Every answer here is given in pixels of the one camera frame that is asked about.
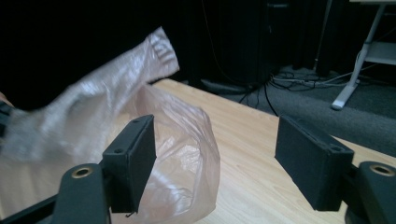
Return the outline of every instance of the black cable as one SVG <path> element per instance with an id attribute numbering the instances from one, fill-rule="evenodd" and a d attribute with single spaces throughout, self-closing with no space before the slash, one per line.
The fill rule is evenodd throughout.
<path id="1" fill-rule="evenodd" d="M 300 74 L 300 75 L 304 75 L 304 76 L 303 77 L 295 77 L 296 74 Z M 329 80 L 328 78 L 315 76 L 315 74 L 294 73 L 294 72 L 287 72 L 287 71 L 277 73 L 276 77 L 278 77 L 278 79 L 281 79 L 281 78 L 296 79 L 296 80 L 301 80 L 301 81 L 327 81 L 327 80 Z"/>
<path id="2" fill-rule="evenodd" d="M 238 103 L 241 104 L 241 103 L 245 100 L 245 98 L 247 98 L 247 105 L 248 105 L 248 96 L 249 96 L 252 92 L 254 92 L 254 89 L 252 89 L 252 90 L 248 91 L 247 93 L 245 93 L 245 95 L 238 101 Z"/>
<path id="3" fill-rule="evenodd" d="M 263 85 L 263 86 L 264 86 L 264 92 L 265 92 L 265 99 L 267 99 L 267 103 L 268 103 L 268 105 L 271 107 L 271 110 L 273 111 L 273 113 L 275 114 L 275 116 L 279 117 L 279 115 L 276 113 L 276 111 L 275 111 L 274 108 L 272 107 L 270 100 L 268 99 L 268 93 L 267 93 L 267 86 L 266 86 L 266 85 L 267 85 L 266 83 Z"/>
<path id="4" fill-rule="evenodd" d="M 279 71 L 279 74 L 280 73 L 290 73 L 290 74 L 294 74 L 294 75 L 307 75 L 307 76 L 317 76 L 318 75 L 318 73 L 305 73 L 305 72 L 288 72 L 288 71 Z"/>
<path id="5" fill-rule="evenodd" d="M 262 88 L 259 88 L 258 90 L 257 90 L 257 103 L 256 103 L 256 106 L 255 106 L 255 108 L 257 109 L 258 107 L 259 107 L 259 104 L 260 104 L 260 90 L 261 90 Z"/>
<path id="6" fill-rule="evenodd" d="M 248 104 L 248 97 L 251 95 L 251 93 L 249 93 L 248 94 L 248 96 L 247 96 L 247 106 L 250 106 L 249 104 Z"/>
<path id="7" fill-rule="evenodd" d="M 286 91 L 311 91 L 314 89 L 312 86 L 305 86 L 304 84 L 295 83 L 295 82 L 291 82 L 288 86 L 276 83 L 274 80 L 270 80 L 268 83 L 277 89 L 286 90 Z"/>

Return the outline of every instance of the crumpled plastic bag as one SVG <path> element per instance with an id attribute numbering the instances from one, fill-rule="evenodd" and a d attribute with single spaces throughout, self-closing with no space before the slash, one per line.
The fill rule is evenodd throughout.
<path id="1" fill-rule="evenodd" d="M 56 194 L 64 172 L 98 163 L 124 126 L 147 114 L 154 115 L 157 160 L 138 214 L 113 214 L 113 223 L 192 223 L 212 212 L 219 151 L 209 117 L 147 84 L 177 70 L 176 54 L 159 28 L 48 106 L 15 109 L 0 154 L 0 216 Z"/>

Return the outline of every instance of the screw hole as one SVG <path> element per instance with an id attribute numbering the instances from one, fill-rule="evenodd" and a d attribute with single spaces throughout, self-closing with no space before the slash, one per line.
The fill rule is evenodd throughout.
<path id="1" fill-rule="evenodd" d="M 81 167 L 73 172 L 72 177 L 73 178 L 82 178 L 87 175 L 90 175 L 92 172 L 93 172 L 93 169 L 89 166 Z"/>
<path id="2" fill-rule="evenodd" d="M 388 167 L 382 166 L 382 165 L 371 165 L 370 169 L 379 175 L 386 175 L 386 176 L 394 176 L 395 175 L 394 171 L 392 171 Z"/>

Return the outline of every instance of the gray carpet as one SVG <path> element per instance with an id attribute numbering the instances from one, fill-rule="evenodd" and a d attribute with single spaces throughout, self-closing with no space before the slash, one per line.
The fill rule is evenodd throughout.
<path id="1" fill-rule="evenodd" d="M 293 71 L 289 67 L 283 70 L 293 72 L 292 78 L 318 78 L 309 77 L 308 74 L 312 74 L 309 70 Z M 275 77 L 290 78 L 290 73 Z M 347 78 L 338 81 L 345 83 Z M 264 87 L 245 94 L 236 93 L 241 91 L 238 86 L 203 82 L 210 91 L 221 92 L 219 96 L 274 114 L 265 98 Z M 282 86 L 291 84 L 276 83 Z M 330 135 L 396 157 L 396 87 L 362 81 L 346 106 L 339 111 L 333 110 L 332 101 L 342 89 L 343 86 L 313 88 L 293 85 L 290 90 L 285 90 L 280 86 L 266 86 L 268 99 L 278 115 L 307 119 Z"/>

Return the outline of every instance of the dark background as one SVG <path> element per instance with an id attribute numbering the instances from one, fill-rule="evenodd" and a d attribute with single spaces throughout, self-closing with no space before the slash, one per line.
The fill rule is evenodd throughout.
<path id="1" fill-rule="evenodd" d="M 287 64 L 315 67 L 323 77 L 350 72 L 376 6 L 333 0 L 324 29 L 326 6 L 326 0 L 1 0 L 0 91 L 21 109 L 45 106 L 160 26 L 180 65 L 171 78 L 200 89 L 202 78 L 259 86 Z M 395 24 L 394 16 L 384 18 L 377 36 Z"/>

